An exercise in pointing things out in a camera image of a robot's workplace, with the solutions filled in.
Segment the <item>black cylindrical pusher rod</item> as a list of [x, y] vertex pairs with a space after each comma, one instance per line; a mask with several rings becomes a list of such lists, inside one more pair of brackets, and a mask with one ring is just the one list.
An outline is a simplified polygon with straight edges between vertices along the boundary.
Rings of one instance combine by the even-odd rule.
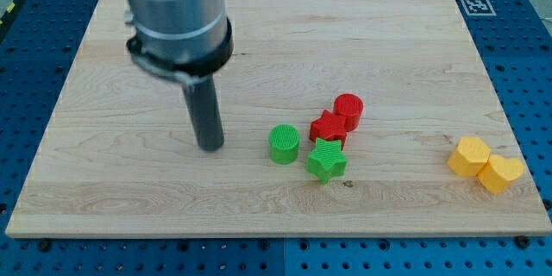
[[184, 86], [183, 93], [198, 146], [215, 152], [223, 146], [224, 133], [213, 77]]

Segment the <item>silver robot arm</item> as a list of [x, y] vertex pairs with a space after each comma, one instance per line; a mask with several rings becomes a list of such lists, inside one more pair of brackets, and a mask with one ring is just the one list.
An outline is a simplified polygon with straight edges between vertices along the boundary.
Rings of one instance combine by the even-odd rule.
[[144, 72], [182, 86], [198, 146], [213, 152], [224, 143], [215, 72], [233, 53], [224, 0], [128, 0], [125, 22], [135, 28], [126, 43]]

